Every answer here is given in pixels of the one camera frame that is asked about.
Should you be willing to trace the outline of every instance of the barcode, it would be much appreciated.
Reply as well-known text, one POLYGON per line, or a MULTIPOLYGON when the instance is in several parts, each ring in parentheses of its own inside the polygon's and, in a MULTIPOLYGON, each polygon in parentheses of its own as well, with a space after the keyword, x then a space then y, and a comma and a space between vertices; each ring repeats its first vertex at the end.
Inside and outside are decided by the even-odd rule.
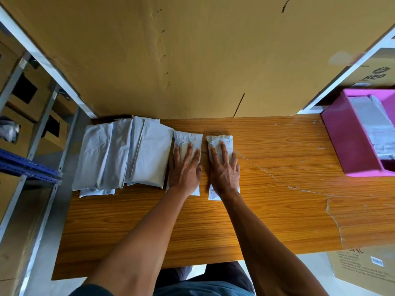
POLYGON ((376 265, 379 265, 381 267, 384 267, 384 263, 383 263, 383 261, 381 259, 378 259, 378 258, 375 258, 375 257, 371 257, 371 259, 372 259, 372 263, 373 264, 376 264, 376 265))

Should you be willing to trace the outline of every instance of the hand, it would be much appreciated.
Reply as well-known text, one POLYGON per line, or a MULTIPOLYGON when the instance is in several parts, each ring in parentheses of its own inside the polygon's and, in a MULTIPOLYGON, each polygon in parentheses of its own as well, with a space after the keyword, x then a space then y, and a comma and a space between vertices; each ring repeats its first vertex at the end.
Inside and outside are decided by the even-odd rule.
POLYGON ((214 146, 211 146, 211 164, 210 182, 214 191, 219 197, 223 197, 233 191, 238 192, 240 181, 240 165, 237 164, 237 156, 233 152, 232 162, 229 164, 229 154, 224 142, 221 142, 222 162, 218 157, 214 146))
POLYGON ((192 143, 188 145, 184 162, 180 159, 180 148, 177 146, 174 150, 174 159, 170 158, 170 174, 169 174, 169 188, 176 188, 185 197, 188 197, 198 187, 201 179, 201 165, 199 163, 200 149, 195 151, 194 157, 189 163, 192 156, 192 143))

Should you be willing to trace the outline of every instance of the brown cardboard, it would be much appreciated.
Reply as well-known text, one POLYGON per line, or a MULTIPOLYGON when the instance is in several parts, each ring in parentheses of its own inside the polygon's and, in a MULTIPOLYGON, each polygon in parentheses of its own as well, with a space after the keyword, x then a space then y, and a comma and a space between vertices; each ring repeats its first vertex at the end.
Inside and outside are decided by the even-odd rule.
POLYGON ((68 124, 55 112, 51 111, 50 115, 60 123, 59 136, 47 131, 45 136, 40 139, 36 155, 55 153, 66 147, 68 124))
POLYGON ((394 23, 395 0, 285 1, 0 0, 99 116, 162 119, 296 114, 394 23))
POLYGON ((25 53, 23 45, 11 34, 0 29, 0 41, 19 59, 25 53))
POLYGON ((7 211, 15 189, 17 188, 19 177, 0 172, 0 223, 7 211))
POLYGON ((1 42, 0 55, 0 91, 2 91, 15 65, 17 65, 18 57, 1 42))
POLYGON ((10 282, 6 290, 1 290, 1 295, 14 295, 18 283, 23 280, 50 193, 50 188, 26 190, 18 199, 0 244, 0 283, 11 281, 13 284, 10 282))
POLYGON ((343 82, 342 87, 390 88, 395 84, 395 49, 380 49, 343 82))
POLYGON ((4 107, 0 114, 13 120, 21 127, 15 144, 0 139, 0 148, 26 158, 34 124, 8 107, 4 107))
POLYGON ((395 295, 394 245, 332 251, 328 257, 336 278, 384 296, 395 295))
POLYGON ((24 75, 34 86, 37 87, 37 91, 32 100, 27 104, 23 100, 11 94, 7 104, 28 119, 39 121, 45 104, 51 95, 51 92, 48 89, 51 76, 41 65, 37 69, 34 69, 30 64, 26 65, 24 75))
POLYGON ((53 104, 52 110, 61 116, 73 115, 78 105, 71 98, 66 98, 63 94, 58 94, 53 104))

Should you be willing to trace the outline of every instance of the person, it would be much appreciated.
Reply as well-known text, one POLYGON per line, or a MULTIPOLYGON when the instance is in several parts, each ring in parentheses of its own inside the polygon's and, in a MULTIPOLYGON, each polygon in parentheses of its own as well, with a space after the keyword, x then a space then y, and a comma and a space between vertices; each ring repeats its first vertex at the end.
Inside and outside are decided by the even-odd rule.
POLYGON ((229 163, 224 143, 221 149, 222 162, 215 148, 210 149, 210 182, 229 214, 253 285, 238 262, 208 264, 204 274, 189 280, 185 279, 191 267, 161 270, 177 216, 200 183, 200 151, 190 162, 190 144, 183 162, 178 148, 169 160, 169 190, 164 197, 70 296, 328 295, 245 204, 238 192, 237 157, 233 153, 229 163))

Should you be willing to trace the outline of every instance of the pants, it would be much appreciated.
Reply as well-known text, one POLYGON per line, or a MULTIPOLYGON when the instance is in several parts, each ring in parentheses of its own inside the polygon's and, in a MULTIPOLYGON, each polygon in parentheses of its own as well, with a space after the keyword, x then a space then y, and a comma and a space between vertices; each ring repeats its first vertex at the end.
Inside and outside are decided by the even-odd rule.
MULTIPOLYGON (((162 269, 156 280, 155 289, 186 280, 192 266, 162 269)), ((254 286, 238 262, 207 264, 204 274, 188 281, 225 281, 254 294, 254 286)))

